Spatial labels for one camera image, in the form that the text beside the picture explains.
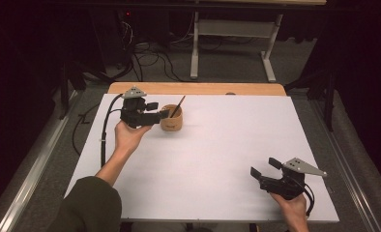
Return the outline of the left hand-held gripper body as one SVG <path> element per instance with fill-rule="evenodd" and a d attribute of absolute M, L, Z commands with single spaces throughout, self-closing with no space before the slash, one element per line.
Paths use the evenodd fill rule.
<path fill-rule="evenodd" d="M 123 105 L 120 119 L 133 129 L 142 126 L 153 126 L 161 120 L 159 112 L 152 113 L 152 111 L 145 109 L 147 104 L 145 101 L 146 96 L 147 94 L 136 86 L 132 86 L 122 96 Z"/>

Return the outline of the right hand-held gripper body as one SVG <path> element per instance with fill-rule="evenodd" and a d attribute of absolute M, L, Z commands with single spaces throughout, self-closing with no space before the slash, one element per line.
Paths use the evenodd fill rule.
<path fill-rule="evenodd" d="M 262 176 L 258 181 L 260 188 L 276 193 L 286 200 L 291 200 L 305 191 L 305 176 L 316 175 L 326 177 L 327 173 L 298 158 L 282 164 L 280 179 Z"/>

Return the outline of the wooden cup with animal figure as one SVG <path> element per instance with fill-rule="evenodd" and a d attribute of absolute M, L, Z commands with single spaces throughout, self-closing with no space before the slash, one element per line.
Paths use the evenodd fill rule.
<path fill-rule="evenodd" d="M 169 110 L 167 118 L 161 119 L 161 129 L 163 131 L 179 131 L 183 126 L 183 111 L 176 104 L 165 105 L 162 110 Z"/>

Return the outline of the dark chopstick with patterned end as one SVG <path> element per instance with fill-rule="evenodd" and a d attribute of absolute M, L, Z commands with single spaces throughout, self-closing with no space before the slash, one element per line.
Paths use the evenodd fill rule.
<path fill-rule="evenodd" d="M 172 113 L 170 114 L 170 117 L 169 118 L 173 118 L 173 116 L 176 114 L 176 112 L 179 110 L 181 104 L 183 103 L 184 99 L 186 98 L 186 96 L 183 96 L 179 103 L 175 106 L 175 108 L 173 109 Z"/>

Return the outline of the person's left hand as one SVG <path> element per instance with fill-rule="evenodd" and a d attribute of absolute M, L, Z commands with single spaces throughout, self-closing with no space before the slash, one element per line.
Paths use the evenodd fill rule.
<path fill-rule="evenodd" d="M 138 129 L 129 127 L 125 122 L 120 121 L 115 127 L 115 150 L 118 156 L 130 156 L 151 126 L 143 126 Z"/>

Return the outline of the person's right hand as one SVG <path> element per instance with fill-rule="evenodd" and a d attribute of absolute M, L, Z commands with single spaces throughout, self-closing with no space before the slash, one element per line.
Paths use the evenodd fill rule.
<path fill-rule="evenodd" d="M 302 194 L 291 200 L 286 200 L 276 193 L 271 193 L 271 196 L 280 206 L 282 214 L 288 225 L 307 223 L 307 201 Z"/>

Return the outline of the wooden table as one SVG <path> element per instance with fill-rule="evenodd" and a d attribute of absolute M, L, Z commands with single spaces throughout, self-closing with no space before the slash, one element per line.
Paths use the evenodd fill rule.
<path fill-rule="evenodd" d="M 115 82 L 108 94 L 125 93 L 132 86 L 150 95 L 249 95 L 285 96 L 282 85 L 276 83 L 189 83 L 189 82 Z"/>

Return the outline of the white table board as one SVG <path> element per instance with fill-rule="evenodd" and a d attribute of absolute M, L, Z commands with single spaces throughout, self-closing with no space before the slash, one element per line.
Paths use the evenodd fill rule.
<path fill-rule="evenodd" d="M 292 100 L 281 96 L 149 95 L 179 103 L 180 130 L 153 126 L 114 187 L 125 221 L 278 221 L 278 204 L 251 177 L 281 173 L 268 160 L 315 159 Z"/>

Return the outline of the black metal stand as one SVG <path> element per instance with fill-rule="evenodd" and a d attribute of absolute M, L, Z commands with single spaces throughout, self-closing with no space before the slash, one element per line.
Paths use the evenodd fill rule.
<path fill-rule="evenodd" d="M 60 120 L 63 120 L 67 116 L 70 108 L 70 86 L 76 91 L 84 91 L 86 89 L 81 67 L 76 62 L 68 61 L 60 69 Z"/>
<path fill-rule="evenodd" d="M 307 96 L 309 100 L 324 100 L 323 120 L 329 131 L 333 130 L 332 116 L 334 109 L 334 92 L 336 76 L 328 71 L 316 71 L 311 74 L 301 76 L 283 86 L 288 92 L 295 88 L 308 88 Z"/>

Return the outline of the dark green sleeve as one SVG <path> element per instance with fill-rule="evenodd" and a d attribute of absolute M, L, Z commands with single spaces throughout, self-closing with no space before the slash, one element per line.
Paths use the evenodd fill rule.
<path fill-rule="evenodd" d="M 118 191 L 98 177 L 76 181 L 47 232 L 119 232 L 122 203 Z"/>

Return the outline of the metal floor rail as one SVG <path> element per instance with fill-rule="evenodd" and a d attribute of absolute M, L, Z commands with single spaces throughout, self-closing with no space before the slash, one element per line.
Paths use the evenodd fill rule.
<path fill-rule="evenodd" d="M 366 194 L 362 190 L 356 176 L 346 159 L 345 154 L 339 147 L 338 140 L 332 130 L 329 130 L 326 126 L 323 116 L 323 109 L 318 101 L 310 102 L 311 108 L 314 111 L 317 120 L 321 123 L 323 131 L 329 139 L 329 143 L 334 150 L 335 162 L 337 168 L 343 178 L 344 183 L 349 191 L 354 205 L 357 208 L 359 216 L 361 217 L 367 232 L 381 232 L 381 226 L 372 211 L 370 204 L 366 198 Z"/>
<path fill-rule="evenodd" d="M 71 118 L 70 114 L 82 95 L 82 91 L 71 91 L 67 97 L 69 106 L 64 116 L 61 115 L 60 94 L 54 95 L 57 105 L 53 114 L 0 197 L 0 232 L 14 230 L 44 174 L 55 146 Z"/>

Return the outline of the white metal desk frame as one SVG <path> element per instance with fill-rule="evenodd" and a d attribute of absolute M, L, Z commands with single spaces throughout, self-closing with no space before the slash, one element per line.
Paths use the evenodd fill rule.
<path fill-rule="evenodd" d="M 199 37 L 219 36 L 237 38 L 258 38 L 267 39 L 266 50 L 260 52 L 261 61 L 269 82 L 276 82 L 277 79 L 270 61 L 270 56 L 278 35 L 278 30 L 283 19 L 282 14 L 278 14 L 272 22 L 240 21 L 229 19 L 200 19 L 199 12 L 193 14 L 193 39 L 192 54 L 190 60 L 190 78 L 198 78 L 199 65 Z"/>

